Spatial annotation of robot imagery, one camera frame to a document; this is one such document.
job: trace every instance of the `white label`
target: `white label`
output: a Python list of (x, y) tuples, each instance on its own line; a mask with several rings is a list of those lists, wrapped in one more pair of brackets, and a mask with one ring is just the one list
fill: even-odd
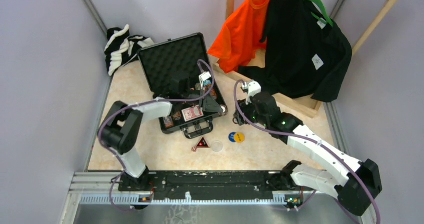
[(319, 20), (316, 24), (318, 24), (321, 29), (324, 29), (327, 26), (327, 24), (325, 24), (322, 20)]
[(312, 57), (312, 62), (315, 65), (315, 69), (320, 69), (322, 66), (324, 66), (324, 62), (323, 60), (321, 60), (321, 58), (318, 56), (318, 54), (315, 54)]

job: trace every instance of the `red triangle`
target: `red triangle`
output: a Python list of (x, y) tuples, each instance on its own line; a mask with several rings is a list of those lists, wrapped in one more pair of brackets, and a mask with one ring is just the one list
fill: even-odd
[(210, 148), (205, 138), (202, 137), (201, 140), (197, 143), (196, 148)]

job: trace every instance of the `green hanger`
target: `green hanger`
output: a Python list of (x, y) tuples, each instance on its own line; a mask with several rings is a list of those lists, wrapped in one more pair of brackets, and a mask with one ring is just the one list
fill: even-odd
[[(333, 20), (331, 20), (331, 18), (329, 17), (329, 15), (327, 15), (326, 8), (324, 7), (324, 4), (323, 4), (323, 2), (321, 0), (304, 0), (304, 1), (311, 1), (311, 2), (315, 3), (318, 6), (319, 10), (321, 11), (322, 15), (324, 16), (324, 18), (327, 21), (327, 23), (330, 24), (330, 26), (333, 26), (334, 25), (333, 24)], [(322, 19), (319, 16), (315, 15), (314, 13), (312, 13), (312, 16), (314, 18), (316, 18), (317, 20), (322, 21)]]

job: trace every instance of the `round coaster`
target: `round coaster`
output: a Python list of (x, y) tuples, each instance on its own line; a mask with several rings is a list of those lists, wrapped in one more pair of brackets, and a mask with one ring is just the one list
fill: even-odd
[(234, 141), (236, 143), (242, 143), (242, 142), (244, 142), (245, 141), (245, 135), (243, 135), (243, 133), (241, 133), (241, 132), (237, 132), (234, 135)]
[(232, 143), (235, 143), (236, 142), (236, 140), (234, 140), (234, 135), (235, 135), (236, 133), (235, 132), (231, 132), (229, 135), (228, 135), (228, 139), (230, 140), (230, 142), (232, 142)]
[(224, 145), (219, 140), (216, 140), (210, 144), (210, 147), (212, 148), (212, 151), (219, 153), (224, 148)]

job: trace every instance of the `black sweater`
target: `black sweater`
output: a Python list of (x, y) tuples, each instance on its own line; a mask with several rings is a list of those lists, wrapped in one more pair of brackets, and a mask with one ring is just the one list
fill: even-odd
[(311, 12), (324, 20), (310, 1), (270, 0), (261, 40), (267, 39), (265, 68), (240, 66), (238, 72), (270, 94), (336, 100), (352, 47), (334, 21), (324, 27)]

